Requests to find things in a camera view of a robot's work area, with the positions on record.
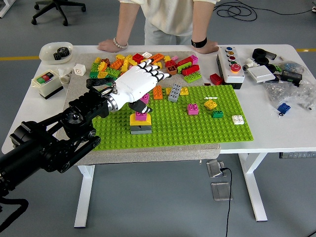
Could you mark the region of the person's left hand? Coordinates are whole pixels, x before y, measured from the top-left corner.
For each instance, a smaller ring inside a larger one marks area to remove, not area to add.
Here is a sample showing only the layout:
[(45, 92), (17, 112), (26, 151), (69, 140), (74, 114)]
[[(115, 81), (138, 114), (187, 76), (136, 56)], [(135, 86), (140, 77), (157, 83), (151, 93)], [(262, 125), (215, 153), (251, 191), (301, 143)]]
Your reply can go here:
[(212, 52), (217, 52), (219, 50), (218, 42), (208, 40), (206, 45), (201, 48), (195, 48), (195, 51), (200, 54), (209, 54)]

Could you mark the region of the person's right hand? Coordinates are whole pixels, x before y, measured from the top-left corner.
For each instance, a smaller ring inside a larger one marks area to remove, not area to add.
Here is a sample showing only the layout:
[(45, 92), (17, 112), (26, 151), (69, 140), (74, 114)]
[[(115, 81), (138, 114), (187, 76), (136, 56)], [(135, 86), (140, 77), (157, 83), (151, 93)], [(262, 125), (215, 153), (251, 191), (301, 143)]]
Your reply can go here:
[(97, 49), (110, 53), (116, 53), (120, 51), (120, 48), (115, 45), (113, 39), (107, 39), (100, 42)]

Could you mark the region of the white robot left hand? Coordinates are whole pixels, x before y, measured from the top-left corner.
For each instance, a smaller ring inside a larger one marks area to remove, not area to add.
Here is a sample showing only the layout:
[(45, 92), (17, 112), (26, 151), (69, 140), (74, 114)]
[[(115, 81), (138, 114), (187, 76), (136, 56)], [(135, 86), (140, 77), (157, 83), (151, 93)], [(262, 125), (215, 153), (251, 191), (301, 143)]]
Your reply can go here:
[(124, 104), (139, 113), (150, 113), (153, 110), (140, 99), (151, 91), (159, 81), (171, 77), (159, 70), (159, 66), (151, 65), (153, 59), (148, 59), (133, 66), (116, 80), (117, 93), (111, 93), (109, 103), (113, 105), (111, 112), (120, 110)]

